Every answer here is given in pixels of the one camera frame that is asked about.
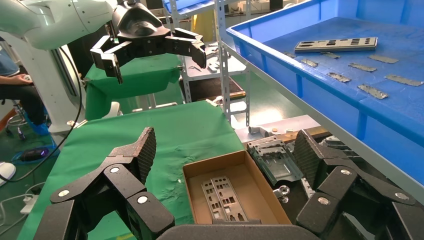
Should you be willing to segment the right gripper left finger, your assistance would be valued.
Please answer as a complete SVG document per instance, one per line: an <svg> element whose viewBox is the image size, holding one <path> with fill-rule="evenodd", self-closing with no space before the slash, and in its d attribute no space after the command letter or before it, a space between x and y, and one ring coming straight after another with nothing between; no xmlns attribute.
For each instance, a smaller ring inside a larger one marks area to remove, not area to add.
<svg viewBox="0 0 424 240"><path fill-rule="evenodd" d="M86 240L106 215L115 212L138 240L155 240L175 225L174 216L146 188L156 155L153 127L114 148L99 167L50 196L36 240Z"/></svg>

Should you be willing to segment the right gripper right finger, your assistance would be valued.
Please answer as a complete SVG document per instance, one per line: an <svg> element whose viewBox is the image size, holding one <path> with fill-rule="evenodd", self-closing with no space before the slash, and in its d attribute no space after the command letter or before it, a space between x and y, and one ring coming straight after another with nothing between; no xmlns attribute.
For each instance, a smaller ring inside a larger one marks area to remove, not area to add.
<svg viewBox="0 0 424 240"><path fill-rule="evenodd" d="M298 226L324 239L346 213L377 240L423 239L424 211L406 191L363 171L341 150L318 144L304 129L293 155L313 190Z"/></svg>

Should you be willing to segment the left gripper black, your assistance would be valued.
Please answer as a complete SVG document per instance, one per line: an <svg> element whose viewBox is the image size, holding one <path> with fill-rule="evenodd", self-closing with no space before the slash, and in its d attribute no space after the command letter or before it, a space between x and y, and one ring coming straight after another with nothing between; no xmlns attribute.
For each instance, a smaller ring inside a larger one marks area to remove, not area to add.
<svg viewBox="0 0 424 240"><path fill-rule="evenodd" d="M182 28L164 27L143 4L124 0L111 17L111 37L102 36L90 49L95 66L123 83L121 67L135 58L174 54L188 56L202 69L207 67L203 36Z"/></svg>

